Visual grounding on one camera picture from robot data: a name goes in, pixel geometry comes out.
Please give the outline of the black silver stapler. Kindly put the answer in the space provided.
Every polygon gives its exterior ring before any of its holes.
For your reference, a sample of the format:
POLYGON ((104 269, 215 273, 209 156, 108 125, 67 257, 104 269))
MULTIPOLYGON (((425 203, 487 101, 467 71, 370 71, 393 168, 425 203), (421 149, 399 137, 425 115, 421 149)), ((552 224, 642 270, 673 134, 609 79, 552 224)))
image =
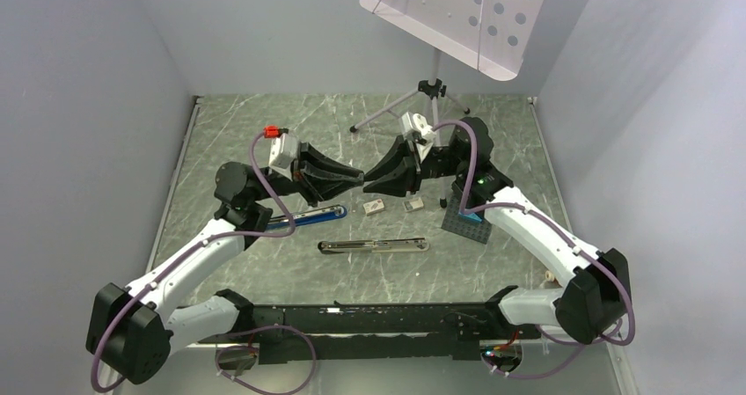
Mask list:
POLYGON ((326 255, 352 252, 426 252, 429 248, 430 243, 425 238, 321 241, 318 243, 318 250, 326 255))

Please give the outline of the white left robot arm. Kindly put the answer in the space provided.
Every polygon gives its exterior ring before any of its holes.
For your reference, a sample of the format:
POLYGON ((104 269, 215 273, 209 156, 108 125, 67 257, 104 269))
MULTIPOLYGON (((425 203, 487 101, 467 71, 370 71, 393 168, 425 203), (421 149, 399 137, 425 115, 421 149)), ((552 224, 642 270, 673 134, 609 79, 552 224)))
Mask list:
POLYGON ((363 182, 363 171, 282 137, 273 140, 266 167, 253 154, 246 164, 221 165, 214 192, 219 207, 199 233, 147 274, 123 287, 109 283, 96 294, 85 341, 93 356, 93 390, 104 394, 125 381, 144 383, 170 355, 208 336, 245 340, 253 306, 241 295, 222 290, 185 308, 179 301, 258 239, 294 233, 296 220, 282 196, 300 194, 315 206, 363 182))

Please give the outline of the white staple box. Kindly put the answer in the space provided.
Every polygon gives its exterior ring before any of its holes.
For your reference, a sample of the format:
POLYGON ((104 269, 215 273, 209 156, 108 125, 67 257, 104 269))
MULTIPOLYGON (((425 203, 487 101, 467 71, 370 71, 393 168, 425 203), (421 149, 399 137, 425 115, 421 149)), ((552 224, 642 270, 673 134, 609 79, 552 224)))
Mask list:
POLYGON ((385 210, 384 201, 382 199, 365 202, 362 207, 366 216, 374 215, 385 210))

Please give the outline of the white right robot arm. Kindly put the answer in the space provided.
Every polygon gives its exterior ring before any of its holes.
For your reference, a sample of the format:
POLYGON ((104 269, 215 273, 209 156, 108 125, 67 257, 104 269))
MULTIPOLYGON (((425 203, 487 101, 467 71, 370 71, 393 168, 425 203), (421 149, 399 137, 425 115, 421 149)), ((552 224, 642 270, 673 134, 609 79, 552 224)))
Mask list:
POLYGON ((476 117, 434 126, 407 114, 401 134, 364 174, 364 192, 405 196, 425 179, 452 177, 458 210, 507 232, 553 274, 556 289, 505 288, 491 299, 485 326, 505 338, 518 326, 556 326, 579 344, 630 344, 636 334, 628 261, 599 251, 542 212, 492 162, 494 141, 476 117))

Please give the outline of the blue black stapler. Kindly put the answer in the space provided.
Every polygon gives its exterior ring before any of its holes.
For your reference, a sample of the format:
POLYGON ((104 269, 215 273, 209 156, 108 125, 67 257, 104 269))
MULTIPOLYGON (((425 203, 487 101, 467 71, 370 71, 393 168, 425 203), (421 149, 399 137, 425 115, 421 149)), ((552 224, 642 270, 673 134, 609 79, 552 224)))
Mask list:
MULTIPOLYGON (((292 214, 296 227, 323 223, 341 219, 347 216, 347 209, 342 205, 332 205, 325 208, 314 208, 303 212, 292 214)), ((289 219, 286 216, 275 216, 267 224, 268 230, 277 230, 289 227, 289 219)))

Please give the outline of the staple box tray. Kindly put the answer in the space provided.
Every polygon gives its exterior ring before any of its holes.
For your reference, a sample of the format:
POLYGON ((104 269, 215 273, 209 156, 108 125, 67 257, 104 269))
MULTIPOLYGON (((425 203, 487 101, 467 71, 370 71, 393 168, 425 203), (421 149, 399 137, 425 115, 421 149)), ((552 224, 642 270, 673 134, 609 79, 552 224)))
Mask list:
POLYGON ((414 212, 424 208, 424 202, 421 198, 413 198, 403 201, 405 212, 414 212))

